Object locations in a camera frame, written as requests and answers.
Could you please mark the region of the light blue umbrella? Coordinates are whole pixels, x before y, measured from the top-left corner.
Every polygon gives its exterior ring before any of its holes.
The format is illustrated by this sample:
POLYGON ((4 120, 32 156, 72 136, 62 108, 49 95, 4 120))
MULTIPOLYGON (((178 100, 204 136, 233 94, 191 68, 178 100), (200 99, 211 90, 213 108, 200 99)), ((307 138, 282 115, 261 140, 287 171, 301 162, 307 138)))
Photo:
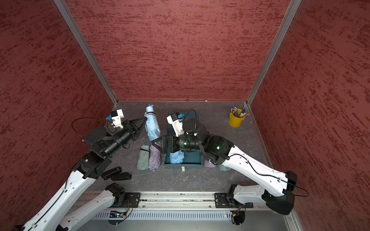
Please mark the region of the light blue umbrella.
POLYGON ((183 151, 179 150, 175 153, 170 153, 170 163, 171 164, 182 164, 185 158, 185 154, 183 151))
POLYGON ((158 139, 161 136, 161 130, 154 112, 153 104, 149 104, 146 107, 144 116, 146 117, 145 129, 149 140, 153 141, 158 139))

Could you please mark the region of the teal three-drawer cabinet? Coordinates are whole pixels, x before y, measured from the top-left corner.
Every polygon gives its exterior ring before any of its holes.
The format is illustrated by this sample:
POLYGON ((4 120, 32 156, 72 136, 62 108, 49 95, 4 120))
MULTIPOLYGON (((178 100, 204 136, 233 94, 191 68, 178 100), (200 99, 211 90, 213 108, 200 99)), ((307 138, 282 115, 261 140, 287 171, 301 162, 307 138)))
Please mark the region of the teal three-drawer cabinet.
POLYGON ((198 119, 196 112, 170 113, 167 116, 167 134, 165 135, 165 161, 168 169, 198 169, 202 167, 195 137, 183 131, 183 122, 198 119))

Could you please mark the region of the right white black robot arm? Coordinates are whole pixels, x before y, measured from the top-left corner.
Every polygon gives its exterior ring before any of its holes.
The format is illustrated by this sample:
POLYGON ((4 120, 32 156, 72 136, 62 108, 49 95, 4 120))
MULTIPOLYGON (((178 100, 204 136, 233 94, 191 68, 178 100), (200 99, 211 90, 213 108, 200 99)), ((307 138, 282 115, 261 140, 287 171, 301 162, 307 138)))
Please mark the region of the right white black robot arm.
POLYGON ((270 168, 247 155, 234 143, 210 134, 197 119, 181 122, 179 134, 164 135, 152 141, 162 153, 170 151, 197 152, 204 160, 226 166, 256 182, 255 186, 234 185, 229 197, 239 204, 265 203, 268 208, 282 215, 292 211, 297 175, 270 168))

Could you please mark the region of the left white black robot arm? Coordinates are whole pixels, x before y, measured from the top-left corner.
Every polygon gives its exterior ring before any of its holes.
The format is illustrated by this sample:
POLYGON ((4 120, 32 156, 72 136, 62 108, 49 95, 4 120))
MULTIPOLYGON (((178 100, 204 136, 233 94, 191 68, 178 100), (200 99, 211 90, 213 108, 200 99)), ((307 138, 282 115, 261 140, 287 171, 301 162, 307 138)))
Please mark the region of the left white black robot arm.
POLYGON ((14 231, 74 231, 100 211, 110 206, 130 206, 125 189, 110 184, 99 196, 67 215, 80 196, 103 174, 111 164, 111 157, 129 142, 139 138, 147 118, 125 120, 121 130, 110 134, 105 127, 90 131, 83 142, 89 147, 86 155, 73 167, 61 188, 48 203, 29 221, 13 227, 14 231))

